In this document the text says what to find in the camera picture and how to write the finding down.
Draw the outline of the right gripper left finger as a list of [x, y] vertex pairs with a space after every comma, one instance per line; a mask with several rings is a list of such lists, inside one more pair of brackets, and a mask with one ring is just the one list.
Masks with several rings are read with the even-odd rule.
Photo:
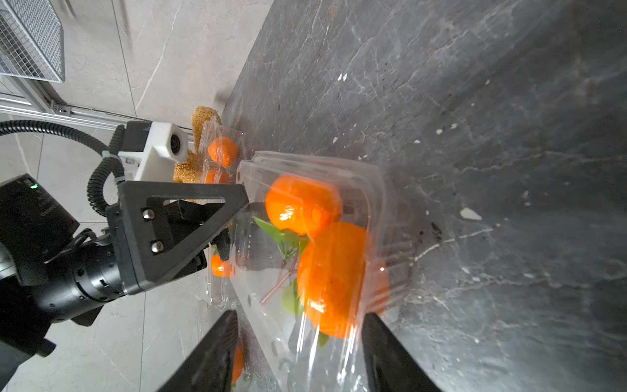
[[237, 346], [238, 315], [227, 310], [158, 391], [231, 391]]

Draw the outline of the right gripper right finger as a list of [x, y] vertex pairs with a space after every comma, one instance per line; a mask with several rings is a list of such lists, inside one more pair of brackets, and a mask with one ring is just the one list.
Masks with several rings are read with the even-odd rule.
[[441, 391], [378, 314], [365, 315], [361, 339], [370, 391]]

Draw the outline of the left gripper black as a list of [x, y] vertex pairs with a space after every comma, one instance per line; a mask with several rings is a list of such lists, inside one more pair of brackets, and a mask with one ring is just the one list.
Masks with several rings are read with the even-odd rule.
[[248, 205], [242, 185], [127, 181], [106, 209], [112, 235], [57, 236], [34, 245], [34, 320], [92, 325], [100, 309], [230, 254], [228, 226]]

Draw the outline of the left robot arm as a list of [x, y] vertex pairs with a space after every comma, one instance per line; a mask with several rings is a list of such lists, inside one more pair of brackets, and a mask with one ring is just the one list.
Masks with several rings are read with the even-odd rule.
[[97, 236], [32, 176], [1, 186], [1, 382], [48, 356], [54, 323], [93, 324], [104, 305], [207, 266], [228, 252], [228, 225], [248, 205], [241, 185], [128, 181]]

